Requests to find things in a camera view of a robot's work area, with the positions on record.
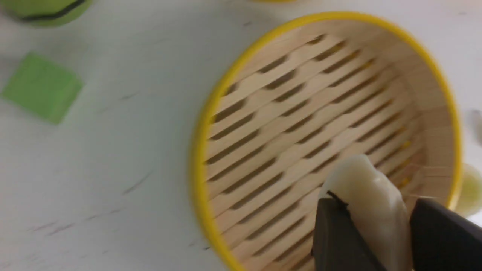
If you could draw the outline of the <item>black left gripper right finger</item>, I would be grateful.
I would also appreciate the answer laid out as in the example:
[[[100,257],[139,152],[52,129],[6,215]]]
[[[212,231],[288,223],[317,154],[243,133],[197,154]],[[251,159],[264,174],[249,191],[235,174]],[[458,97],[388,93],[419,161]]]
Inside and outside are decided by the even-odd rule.
[[[480,271],[482,229],[431,199],[418,199],[411,214],[415,271]]]

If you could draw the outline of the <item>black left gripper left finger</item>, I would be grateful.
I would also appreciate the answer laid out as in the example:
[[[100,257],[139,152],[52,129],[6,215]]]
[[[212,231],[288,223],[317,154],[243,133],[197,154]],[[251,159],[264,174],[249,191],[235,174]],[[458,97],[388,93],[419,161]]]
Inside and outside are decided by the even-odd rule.
[[[312,239],[315,271],[385,271],[333,192],[318,200]]]

